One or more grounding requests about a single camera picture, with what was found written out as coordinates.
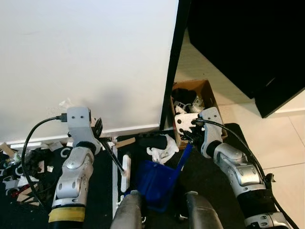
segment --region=yellow tape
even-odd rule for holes
[[[66,207],[53,209],[49,214],[49,223],[56,221],[77,221],[83,222],[85,219],[84,207]]]

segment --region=metal rod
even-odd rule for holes
[[[123,166],[120,164],[118,158],[114,155],[114,153],[113,153],[112,149],[109,147],[108,143],[105,140],[101,140],[101,143],[102,143],[103,147],[106,149],[106,151],[109,153],[109,155],[111,156],[112,160],[118,167],[121,174],[123,175],[125,173]]]

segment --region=black wire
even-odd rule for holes
[[[260,163],[258,162],[257,158],[255,157],[255,155],[253,154],[253,152],[251,151],[251,149],[248,147],[248,145],[244,142],[244,140],[241,139],[241,137],[235,133],[233,130],[229,129],[228,127],[220,124],[220,123],[217,123],[217,122],[214,122],[214,121],[211,121],[211,120],[205,120],[205,119],[196,119],[194,122],[203,122],[203,123],[209,123],[209,124],[213,124],[213,125],[216,125],[216,126],[219,126],[221,127],[222,129],[225,129],[226,131],[230,132],[231,134],[233,134],[245,147],[246,149],[249,151],[250,153],[250,156],[252,157],[252,159],[254,160],[255,164],[257,165],[258,167],[258,170],[259,172],[261,173],[262,175],[262,178],[263,178],[263,181],[266,185],[266,176],[264,174],[264,171],[260,165]],[[277,202],[275,196],[273,195],[273,192],[272,192],[272,200],[274,202],[274,204],[277,206],[277,208],[279,209],[280,212],[282,212],[282,214],[284,215],[285,219],[287,220],[287,222],[294,228],[294,229],[299,229],[299,227],[296,225],[296,223],[289,217],[289,215],[284,211],[284,209],[281,207],[281,205]]]
[[[30,175],[25,167],[25,152],[26,152],[26,149],[27,149],[27,146],[28,146],[28,143],[29,143],[29,140],[31,138],[31,136],[33,135],[34,131],[41,125],[41,124],[44,124],[48,121],[51,121],[51,120],[57,120],[57,119],[60,119],[60,116],[56,116],[56,117],[52,117],[52,118],[48,118],[48,119],[45,119],[43,121],[41,121],[40,123],[37,123],[30,131],[29,135],[27,136],[25,142],[24,142],[24,146],[23,146],[23,149],[22,149],[22,154],[21,154],[21,166],[22,166],[22,170],[23,170],[23,174],[25,175],[28,183],[29,183],[29,186],[30,188],[32,189],[32,194],[33,196],[38,200],[38,202],[41,204],[41,206],[49,213],[51,212],[51,208],[50,207],[47,207],[43,204],[43,202],[40,200],[40,198],[38,197],[38,193],[34,187],[34,182],[31,181],[31,178],[30,178]]]

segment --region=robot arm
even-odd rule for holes
[[[199,116],[222,124],[215,107],[201,111]],[[283,213],[275,207],[272,191],[266,189],[259,171],[248,162],[245,153],[223,143],[221,127],[204,123],[204,130],[201,153],[206,158],[212,158],[228,177],[244,214],[246,228],[290,229]]]
[[[67,122],[73,149],[62,165],[62,176],[57,183],[49,214],[49,227],[78,229],[82,228],[85,217],[94,154],[99,153],[101,145],[93,135],[88,108],[68,108]]]

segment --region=tiled floor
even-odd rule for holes
[[[305,114],[262,119],[244,95],[201,55],[185,34],[175,81],[208,79],[225,123],[238,123],[266,173],[274,173],[274,195],[305,229]]]

